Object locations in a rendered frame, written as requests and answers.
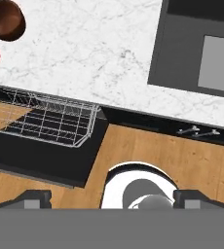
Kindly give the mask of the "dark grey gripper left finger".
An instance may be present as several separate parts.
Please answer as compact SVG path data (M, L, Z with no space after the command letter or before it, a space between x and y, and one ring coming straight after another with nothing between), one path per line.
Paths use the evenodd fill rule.
M14 199L0 203L0 208L7 209L45 209L52 208L50 190L26 190Z

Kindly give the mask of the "dark grey sink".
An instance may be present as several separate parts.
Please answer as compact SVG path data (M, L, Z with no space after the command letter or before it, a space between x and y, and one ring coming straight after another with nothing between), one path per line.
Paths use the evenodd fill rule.
M163 0L148 83L224 97L224 0Z

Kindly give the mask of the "white and black round thing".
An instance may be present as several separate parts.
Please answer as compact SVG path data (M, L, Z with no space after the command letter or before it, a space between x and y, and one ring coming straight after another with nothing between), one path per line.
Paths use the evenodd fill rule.
M172 209L173 180L159 167L143 161L126 161L109 169L100 209Z

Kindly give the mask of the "black cupboard front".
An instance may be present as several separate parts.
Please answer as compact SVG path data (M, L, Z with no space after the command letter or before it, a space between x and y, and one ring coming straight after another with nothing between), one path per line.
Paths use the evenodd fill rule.
M108 122L113 125L123 125L224 146L224 128L213 127L205 124L187 123L183 121L110 107L101 107L101 110ZM176 133L180 128L188 129L192 125L196 125L200 130L188 132L185 134ZM218 130L220 132L220 135L210 135L205 137L193 136L193 134L195 134L196 132L206 133L210 132L212 129Z

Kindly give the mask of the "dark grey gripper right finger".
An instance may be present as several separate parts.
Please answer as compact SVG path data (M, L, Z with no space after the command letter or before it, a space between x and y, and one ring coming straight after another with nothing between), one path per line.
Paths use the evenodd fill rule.
M175 190L173 192L176 209L218 209L224 208L224 203L210 199L198 190Z

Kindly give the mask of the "brown bowl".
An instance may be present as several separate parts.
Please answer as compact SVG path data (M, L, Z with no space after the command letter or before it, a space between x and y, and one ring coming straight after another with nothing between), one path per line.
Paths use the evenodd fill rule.
M13 42L19 39L26 27L24 15L13 0L0 0L0 40Z

